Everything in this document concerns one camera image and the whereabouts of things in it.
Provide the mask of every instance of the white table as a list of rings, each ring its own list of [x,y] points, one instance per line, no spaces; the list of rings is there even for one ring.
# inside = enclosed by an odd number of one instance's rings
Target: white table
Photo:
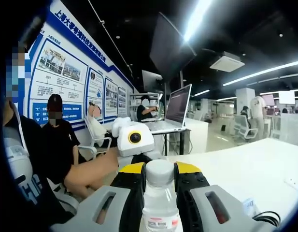
[[[210,185],[219,185],[241,202],[252,198],[261,212],[275,211],[282,220],[298,202],[296,145],[267,138],[225,150],[167,159],[199,167]]]

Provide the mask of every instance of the poster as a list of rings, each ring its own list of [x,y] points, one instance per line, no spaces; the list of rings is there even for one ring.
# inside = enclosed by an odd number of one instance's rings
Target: poster
[[[63,100],[63,119],[81,121],[87,68],[75,56],[46,39],[32,75],[30,117],[39,124],[47,123],[48,99],[52,94],[59,94]]]
[[[104,78],[100,71],[95,71],[94,69],[90,68],[87,76],[86,111],[90,102],[97,105],[100,108],[100,116],[96,118],[97,120],[103,119],[103,86]]]
[[[119,87],[118,89],[118,115],[126,116],[127,115],[127,104],[126,104],[126,91],[125,89]]]
[[[105,111],[104,116],[116,117],[117,116],[117,103],[118,103],[118,86],[106,79],[105,81]]]

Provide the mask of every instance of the black ceiling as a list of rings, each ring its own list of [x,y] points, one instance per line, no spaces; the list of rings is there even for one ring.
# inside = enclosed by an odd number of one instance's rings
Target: black ceiling
[[[162,12],[184,33],[198,1],[91,0],[132,73],[102,28],[89,2],[63,0],[63,3],[142,92],[141,70],[158,73],[149,58],[157,13]],[[213,0],[190,44],[197,57],[183,69],[186,79],[184,84],[193,84],[192,94],[211,90],[199,98],[232,97],[237,88],[249,83],[298,73],[298,66],[294,66],[222,87],[225,82],[298,61],[298,3],[292,0]],[[224,51],[239,56],[245,65],[231,73],[210,69],[210,65]],[[256,92],[298,88],[298,76],[250,87],[255,88]]]

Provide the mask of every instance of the bottle label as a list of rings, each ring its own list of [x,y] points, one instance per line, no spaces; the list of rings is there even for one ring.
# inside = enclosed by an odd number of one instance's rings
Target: bottle label
[[[161,230],[174,229],[178,225],[179,214],[171,217],[149,217],[144,216],[144,224],[147,228]]]

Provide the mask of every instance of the wall display board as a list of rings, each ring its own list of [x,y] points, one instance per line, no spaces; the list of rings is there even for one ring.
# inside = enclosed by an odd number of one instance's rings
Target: wall display board
[[[31,78],[25,82],[21,114],[48,122],[47,101],[53,93],[62,97],[63,118],[72,125],[84,124],[89,102],[101,109],[102,122],[126,114],[126,91],[134,92],[134,86],[62,2],[51,4],[29,57]]]

